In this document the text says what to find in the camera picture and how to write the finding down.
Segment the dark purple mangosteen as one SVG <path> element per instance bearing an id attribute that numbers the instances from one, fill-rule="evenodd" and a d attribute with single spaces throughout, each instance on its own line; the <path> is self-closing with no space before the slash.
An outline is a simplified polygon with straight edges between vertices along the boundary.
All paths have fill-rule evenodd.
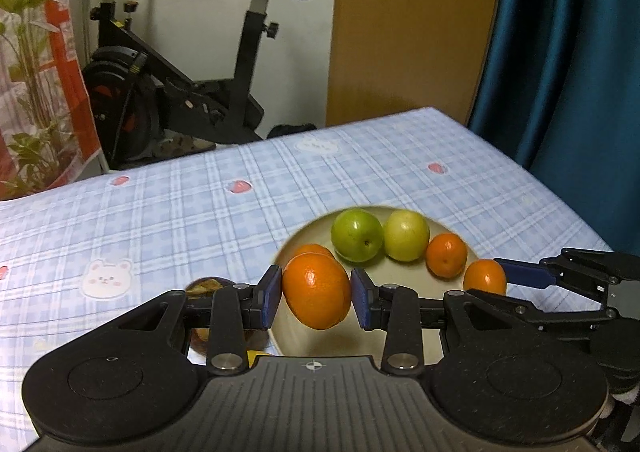
<path id="1" fill-rule="evenodd" d="M 204 364 L 207 356 L 210 310 L 212 310 L 213 297 L 217 290 L 224 287 L 233 287 L 234 283 L 230 279 L 209 276 L 196 279 L 190 283 L 184 291 L 190 308 L 196 308 L 196 314 L 190 316 L 190 321 L 195 322 L 191 328 L 188 358 L 193 363 Z M 248 366 L 253 366 L 260 356 L 269 356 L 266 350 L 268 335 L 265 331 L 257 329 L 246 329 L 244 331 L 246 342 Z"/>

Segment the small orange kumquat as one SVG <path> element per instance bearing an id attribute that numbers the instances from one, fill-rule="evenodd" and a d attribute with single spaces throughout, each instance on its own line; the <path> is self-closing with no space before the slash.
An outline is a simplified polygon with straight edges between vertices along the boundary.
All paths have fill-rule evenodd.
<path id="1" fill-rule="evenodd" d="M 297 320 L 319 331 L 340 324 L 352 304 L 352 287 L 345 269 L 323 253 L 302 253 L 288 261 L 282 290 Z"/>

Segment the teal curtain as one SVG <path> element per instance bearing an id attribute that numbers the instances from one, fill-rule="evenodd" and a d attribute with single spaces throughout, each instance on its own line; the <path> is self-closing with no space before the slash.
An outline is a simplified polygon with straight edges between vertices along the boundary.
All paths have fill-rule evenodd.
<path id="1" fill-rule="evenodd" d="M 639 0 L 498 0 L 470 129 L 639 249 Z"/>

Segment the black exercise bike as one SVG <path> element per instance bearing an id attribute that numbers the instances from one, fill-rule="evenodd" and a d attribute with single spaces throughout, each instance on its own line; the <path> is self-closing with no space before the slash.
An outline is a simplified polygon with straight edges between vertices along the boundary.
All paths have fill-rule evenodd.
<path id="1" fill-rule="evenodd" d="M 114 169 L 326 124 L 333 0 L 76 0 Z"/>

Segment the dark green apple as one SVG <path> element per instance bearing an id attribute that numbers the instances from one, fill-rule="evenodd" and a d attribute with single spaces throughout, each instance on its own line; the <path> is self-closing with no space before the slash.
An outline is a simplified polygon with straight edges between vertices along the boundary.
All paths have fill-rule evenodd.
<path id="1" fill-rule="evenodd" d="M 384 232 L 380 220 L 371 212 L 351 208 L 340 212 L 331 227 L 335 251 L 347 261 L 367 262 L 381 251 Z"/>

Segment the orange tangerine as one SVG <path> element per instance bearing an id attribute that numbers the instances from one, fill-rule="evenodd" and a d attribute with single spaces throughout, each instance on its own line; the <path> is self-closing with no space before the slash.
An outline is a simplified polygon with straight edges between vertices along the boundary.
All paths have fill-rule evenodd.
<path id="1" fill-rule="evenodd" d="M 335 259 L 333 253 L 320 244 L 304 244 L 298 246 L 296 250 L 294 250 L 293 258 L 303 255 L 321 255 L 330 259 Z"/>

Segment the wooden door panel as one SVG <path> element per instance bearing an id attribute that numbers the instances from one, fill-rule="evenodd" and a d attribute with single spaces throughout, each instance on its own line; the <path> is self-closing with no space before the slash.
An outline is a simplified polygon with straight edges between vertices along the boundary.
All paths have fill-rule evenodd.
<path id="1" fill-rule="evenodd" d="M 497 0 L 335 0 L 326 123 L 433 106 L 466 123 Z"/>

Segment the blue plaid tablecloth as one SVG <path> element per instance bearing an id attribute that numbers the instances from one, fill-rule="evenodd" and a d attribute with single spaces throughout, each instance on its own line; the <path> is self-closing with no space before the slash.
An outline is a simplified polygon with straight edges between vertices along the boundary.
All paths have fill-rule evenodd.
<path id="1" fill-rule="evenodd" d="M 1 206 L 1 446 L 35 440 L 21 390 L 46 352 L 203 276 L 254 283 L 327 212 L 421 212 L 482 258 L 603 239 L 544 184 L 433 108 L 102 175 Z"/>

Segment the light green apple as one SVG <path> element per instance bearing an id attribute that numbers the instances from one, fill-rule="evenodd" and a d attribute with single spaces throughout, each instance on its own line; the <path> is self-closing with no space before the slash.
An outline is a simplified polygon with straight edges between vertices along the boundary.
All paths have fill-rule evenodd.
<path id="1" fill-rule="evenodd" d="M 413 262 L 423 257 L 431 231 L 422 213 L 396 209 L 383 224 L 384 250 L 387 257 Z"/>

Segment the large yellow lemon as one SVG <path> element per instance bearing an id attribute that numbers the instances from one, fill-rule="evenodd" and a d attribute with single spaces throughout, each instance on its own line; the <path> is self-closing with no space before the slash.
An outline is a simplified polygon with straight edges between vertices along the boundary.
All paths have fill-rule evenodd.
<path id="1" fill-rule="evenodd" d="M 270 353 L 262 350 L 248 350 L 247 351 L 248 366 L 252 368 L 259 357 L 270 357 Z"/>

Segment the small orange mandarin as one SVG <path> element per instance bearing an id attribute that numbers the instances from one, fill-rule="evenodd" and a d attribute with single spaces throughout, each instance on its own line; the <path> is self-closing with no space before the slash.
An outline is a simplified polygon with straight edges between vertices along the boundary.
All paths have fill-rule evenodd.
<path id="1" fill-rule="evenodd" d="M 454 279 L 465 268 L 468 247 L 454 233 L 436 235 L 425 250 L 426 268 L 439 279 Z"/>

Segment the printed fabric backdrop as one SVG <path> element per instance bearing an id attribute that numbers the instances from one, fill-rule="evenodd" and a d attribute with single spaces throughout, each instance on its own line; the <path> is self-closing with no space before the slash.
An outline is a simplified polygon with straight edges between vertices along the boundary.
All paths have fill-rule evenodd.
<path id="1" fill-rule="evenodd" d="M 1 197 L 76 181 L 100 152 L 70 0 L 1 0 Z"/>

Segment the beige round plate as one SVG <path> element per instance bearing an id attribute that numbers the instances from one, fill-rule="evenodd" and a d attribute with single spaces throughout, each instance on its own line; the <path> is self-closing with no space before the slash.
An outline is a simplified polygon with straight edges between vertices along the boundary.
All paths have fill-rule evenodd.
<path id="1" fill-rule="evenodd" d="M 273 262 L 284 267 L 295 250 L 305 244 L 319 244 L 332 250 L 331 227 L 337 215 L 337 211 L 332 211 L 306 223 L 283 243 Z M 422 298 L 440 300 L 446 291 L 463 287 L 461 274 L 453 279 L 439 279 L 422 260 L 397 262 L 387 258 L 385 253 L 367 262 L 364 271 L 375 285 L 409 287 Z M 350 310 L 340 324 L 326 331 L 316 331 L 300 323 L 286 301 L 281 300 L 268 335 L 270 344 L 267 351 L 270 354 L 293 357 L 370 356 L 378 363 L 382 359 L 386 333 L 380 329 L 362 329 L 354 310 Z"/>

